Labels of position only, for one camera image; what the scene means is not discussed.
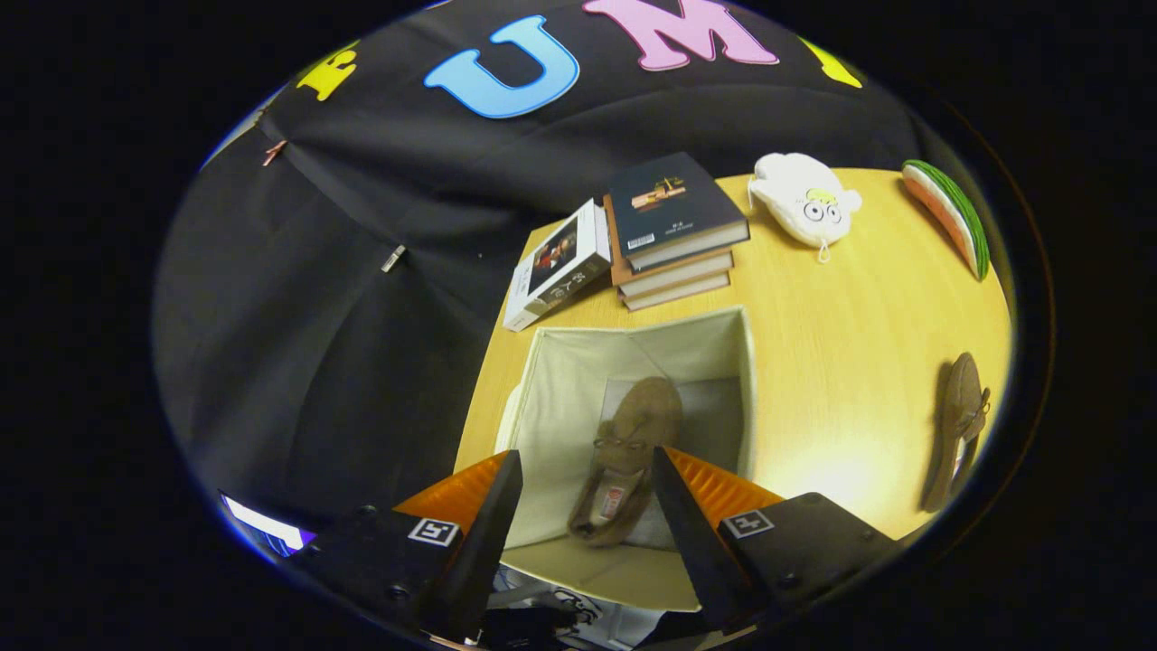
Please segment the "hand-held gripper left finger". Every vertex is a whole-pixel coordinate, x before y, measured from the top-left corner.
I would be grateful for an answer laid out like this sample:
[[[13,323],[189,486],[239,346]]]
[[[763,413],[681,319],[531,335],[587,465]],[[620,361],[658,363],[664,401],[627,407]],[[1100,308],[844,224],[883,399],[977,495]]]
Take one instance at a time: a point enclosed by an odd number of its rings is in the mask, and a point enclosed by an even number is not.
[[[522,489],[521,454],[503,450],[396,505],[356,506],[288,565],[401,639],[463,646],[480,638]]]

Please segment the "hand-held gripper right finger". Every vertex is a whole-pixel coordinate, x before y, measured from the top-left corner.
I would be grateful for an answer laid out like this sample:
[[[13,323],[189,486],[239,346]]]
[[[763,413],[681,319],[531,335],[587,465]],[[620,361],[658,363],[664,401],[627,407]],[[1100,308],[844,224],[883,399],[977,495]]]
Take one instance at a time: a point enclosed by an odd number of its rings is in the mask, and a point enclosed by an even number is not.
[[[799,617],[902,549],[819,491],[778,497],[677,447],[655,447],[650,474],[703,617],[723,632]]]

